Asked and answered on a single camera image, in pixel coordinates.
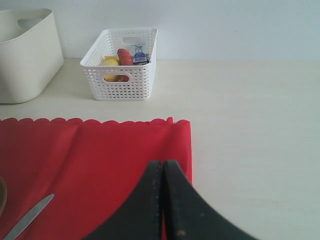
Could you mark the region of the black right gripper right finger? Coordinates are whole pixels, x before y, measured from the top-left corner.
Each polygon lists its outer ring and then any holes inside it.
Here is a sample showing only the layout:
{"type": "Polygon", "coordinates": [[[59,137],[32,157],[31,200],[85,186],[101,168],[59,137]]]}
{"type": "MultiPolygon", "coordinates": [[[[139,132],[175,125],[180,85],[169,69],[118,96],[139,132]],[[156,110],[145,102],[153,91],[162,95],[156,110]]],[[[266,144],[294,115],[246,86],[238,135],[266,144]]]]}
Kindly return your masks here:
{"type": "Polygon", "coordinates": [[[176,160],[162,167],[162,211],[168,240],[254,240],[194,189],[176,160]]]}

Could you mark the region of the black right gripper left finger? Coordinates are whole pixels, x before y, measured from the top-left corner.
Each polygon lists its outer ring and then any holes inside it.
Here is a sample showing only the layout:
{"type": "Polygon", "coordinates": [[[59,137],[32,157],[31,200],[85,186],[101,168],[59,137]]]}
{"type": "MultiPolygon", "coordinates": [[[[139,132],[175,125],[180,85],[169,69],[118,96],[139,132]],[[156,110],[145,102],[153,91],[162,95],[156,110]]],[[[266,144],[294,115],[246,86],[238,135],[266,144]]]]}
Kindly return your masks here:
{"type": "Polygon", "coordinates": [[[162,163],[150,161],[124,203],[86,240],[160,240],[162,163]]]}

